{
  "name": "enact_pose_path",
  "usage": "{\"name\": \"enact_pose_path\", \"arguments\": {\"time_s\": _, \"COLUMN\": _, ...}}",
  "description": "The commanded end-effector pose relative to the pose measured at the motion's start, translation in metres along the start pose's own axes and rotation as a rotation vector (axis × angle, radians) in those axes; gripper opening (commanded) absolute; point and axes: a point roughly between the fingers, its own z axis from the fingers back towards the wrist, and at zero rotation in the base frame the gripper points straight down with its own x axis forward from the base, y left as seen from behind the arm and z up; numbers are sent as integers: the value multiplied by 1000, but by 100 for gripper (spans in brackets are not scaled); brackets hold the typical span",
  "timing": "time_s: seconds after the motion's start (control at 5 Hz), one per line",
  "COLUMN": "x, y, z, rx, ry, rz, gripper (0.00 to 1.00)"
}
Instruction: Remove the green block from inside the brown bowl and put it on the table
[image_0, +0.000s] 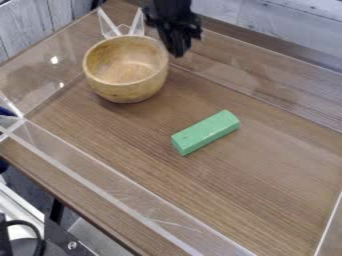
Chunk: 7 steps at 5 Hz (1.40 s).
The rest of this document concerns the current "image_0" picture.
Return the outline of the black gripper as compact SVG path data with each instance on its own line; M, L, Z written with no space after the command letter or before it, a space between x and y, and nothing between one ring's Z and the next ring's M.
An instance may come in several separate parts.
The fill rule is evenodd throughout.
M202 38L202 21L189 5L146 5L146 24L158 30L169 52L182 57L192 47L192 39Z

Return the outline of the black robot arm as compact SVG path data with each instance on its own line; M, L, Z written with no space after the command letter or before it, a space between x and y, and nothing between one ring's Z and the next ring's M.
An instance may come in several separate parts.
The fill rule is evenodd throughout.
M192 10L193 0L148 0L142 9L146 24L154 27L170 54L181 58L202 39L202 19Z

